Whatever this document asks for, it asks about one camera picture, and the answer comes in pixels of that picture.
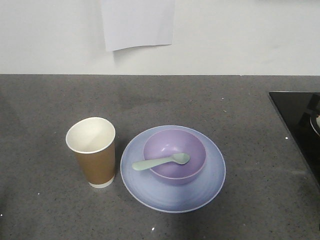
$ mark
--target white wall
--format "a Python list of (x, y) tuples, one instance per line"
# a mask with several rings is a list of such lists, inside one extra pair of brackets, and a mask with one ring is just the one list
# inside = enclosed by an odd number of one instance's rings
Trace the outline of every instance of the white wall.
[(0, 0), (0, 74), (320, 75), (320, 1), (176, 0), (173, 44), (105, 52), (99, 0)]

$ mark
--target dish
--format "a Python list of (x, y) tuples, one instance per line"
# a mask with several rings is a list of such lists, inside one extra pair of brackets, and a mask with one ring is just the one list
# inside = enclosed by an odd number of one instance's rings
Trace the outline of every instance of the dish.
[[(153, 134), (169, 129), (184, 130), (198, 137), (207, 154), (199, 176), (183, 185), (168, 185), (151, 171), (135, 171), (132, 163), (143, 159), (143, 148)], [(218, 147), (202, 133), (184, 126), (165, 125), (148, 129), (133, 138), (123, 151), (120, 172), (131, 195), (145, 206), (165, 213), (186, 213), (211, 202), (220, 192), (226, 178), (226, 165)]]
[(190, 160), (183, 165), (168, 162), (150, 170), (168, 184), (186, 184), (194, 180), (205, 166), (206, 149), (195, 135), (181, 129), (167, 129), (153, 134), (143, 148), (144, 159), (159, 159), (185, 153)]
[(311, 123), (311, 126), (313, 128), (313, 130), (315, 131), (316, 134), (318, 134), (318, 136), (320, 136), (320, 116), (319, 114), (317, 114), (316, 112), (313, 112), (311, 114), (311, 117), (310, 117), (310, 123)]

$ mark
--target bowl rim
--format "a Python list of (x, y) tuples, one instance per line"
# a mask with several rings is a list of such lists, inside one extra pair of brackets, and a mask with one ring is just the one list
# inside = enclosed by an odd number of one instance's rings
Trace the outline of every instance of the bowl rim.
[(159, 134), (159, 133), (161, 133), (161, 132), (172, 131), (172, 130), (177, 130), (177, 131), (181, 131), (181, 132), (185, 132), (185, 133), (187, 133), (187, 134), (190, 134), (190, 135), (194, 136), (194, 137), (201, 143), (201, 145), (203, 146), (203, 149), (204, 149), (204, 153), (205, 153), (205, 158), (204, 158), (204, 161), (203, 161), (201, 167), (200, 167), (196, 172), (192, 173), (191, 175), (183, 176), (183, 177), (169, 177), (169, 176), (164, 176), (164, 175), (161, 175), (160, 173), (154, 171), (152, 168), (150, 168), (149, 170), (152, 171), (154, 174), (158, 175), (159, 177), (164, 178), (164, 179), (167, 179), (167, 180), (173, 180), (173, 181), (174, 181), (174, 180), (184, 180), (184, 179), (192, 178), (193, 176), (195, 176), (195, 175), (197, 175), (198, 173), (200, 173), (201, 170), (205, 167), (206, 162), (207, 162), (207, 157), (208, 157), (208, 155), (207, 155), (207, 150), (206, 150), (204, 144), (202, 143), (202, 141), (201, 141), (197, 136), (195, 136), (194, 134), (192, 134), (192, 133), (190, 133), (190, 132), (185, 131), (184, 129), (177, 129), (177, 128), (165, 129), (165, 130), (161, 130), (161, 131), (158, 131), (158, 132), (152, 134), (152, 135), (145, 141), (145, 143), (144, 143), (144, 145), (143, 145), (143, 148), (142, 148), (143, 158), (145, 157), (145, 147), (146, 147), (146, 144), (147, 144), (147, 142), (149, 141), (150, 138), (152, 138), (154, 135)]

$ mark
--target paper sheet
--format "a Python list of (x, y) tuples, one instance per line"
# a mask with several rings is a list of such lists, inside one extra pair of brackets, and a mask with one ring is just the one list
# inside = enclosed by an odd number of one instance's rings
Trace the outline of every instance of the paper sheet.
[(175, 0), (101, 0), (106, 51), (172, 44)]

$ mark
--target mint green spoon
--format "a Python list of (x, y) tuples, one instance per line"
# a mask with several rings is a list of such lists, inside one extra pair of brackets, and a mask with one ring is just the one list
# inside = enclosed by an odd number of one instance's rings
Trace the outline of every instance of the mint green spoon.
[(136, 161), (132, 163), (132, 168), (137, 171), (142, 171), (142, 170), (150, 169), (155, 166), (169, 163), (169, 162), (175, 162), (177, 164), (186, 164), (187, 162), (189, 162), (189, 160), (190, 160), (190, 156), (188, 154), (175, 153), (169, 157), (150, 159), (150, 160), (144, 160), (144, 161)]

